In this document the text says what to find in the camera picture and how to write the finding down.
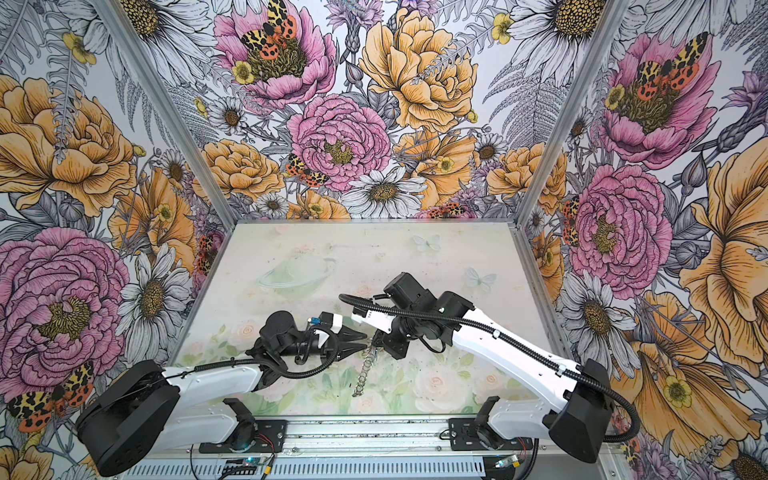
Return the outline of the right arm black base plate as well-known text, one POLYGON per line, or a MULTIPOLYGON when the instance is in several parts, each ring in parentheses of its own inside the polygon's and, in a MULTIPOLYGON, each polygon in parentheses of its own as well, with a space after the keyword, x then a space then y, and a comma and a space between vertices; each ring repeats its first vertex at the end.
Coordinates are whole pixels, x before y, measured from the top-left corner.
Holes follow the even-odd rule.
POLYGON ((442 440, 449 442, 452 451, 530 451, 533 448, 531 438, 513 438, 504 440, 489 429, 478 429, 474 419, 452 417, 447 421, 447 429, 440 434, 442 440))

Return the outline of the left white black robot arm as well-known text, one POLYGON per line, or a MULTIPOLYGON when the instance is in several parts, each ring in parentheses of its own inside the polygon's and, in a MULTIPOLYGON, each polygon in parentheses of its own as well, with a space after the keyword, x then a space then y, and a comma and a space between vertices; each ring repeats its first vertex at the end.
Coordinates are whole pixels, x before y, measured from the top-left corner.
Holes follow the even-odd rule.
POLYGON ((364 349, 366 334, 323 312, 299 328, 287 311, 272 313, 240 356, 186 368, 153 360, 133 365, 76 422, 99 475, 128 471, 146 456, 194 444, 244 452, 259 441, 274 449, 241 395, 280 379, 305 379, 364 349))

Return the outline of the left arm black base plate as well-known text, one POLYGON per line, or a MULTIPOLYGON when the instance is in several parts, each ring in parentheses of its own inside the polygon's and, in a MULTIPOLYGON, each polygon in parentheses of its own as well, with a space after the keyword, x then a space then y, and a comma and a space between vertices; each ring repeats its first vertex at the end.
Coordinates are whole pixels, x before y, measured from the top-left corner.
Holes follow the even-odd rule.
POLYGON ((202 443, 203 454, 281 453, 287 437, 288 422, 281 419, 260 419, 253 424, 238 425, 222 443, 202 443))

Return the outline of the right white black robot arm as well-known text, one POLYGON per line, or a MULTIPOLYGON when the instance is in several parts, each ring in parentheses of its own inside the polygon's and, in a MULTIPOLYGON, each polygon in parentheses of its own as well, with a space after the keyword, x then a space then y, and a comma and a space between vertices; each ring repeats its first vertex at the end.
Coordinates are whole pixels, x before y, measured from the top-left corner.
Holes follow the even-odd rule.
POLYGON ((483 402, 470 430, 486 449, 547 438, 571 457, 594 463, 603 444, 628 442, 641 430, 636 407, 611 388, 601 364, 546 351, 455 292, 435 296, 403 272, 379 295, 339 299, 352 307, 353 320, 377 330, 380 348, 394 359, 404 358, 413 341, 437 340, 484 359, 535 394, 524 406, 498 396, 483 402))

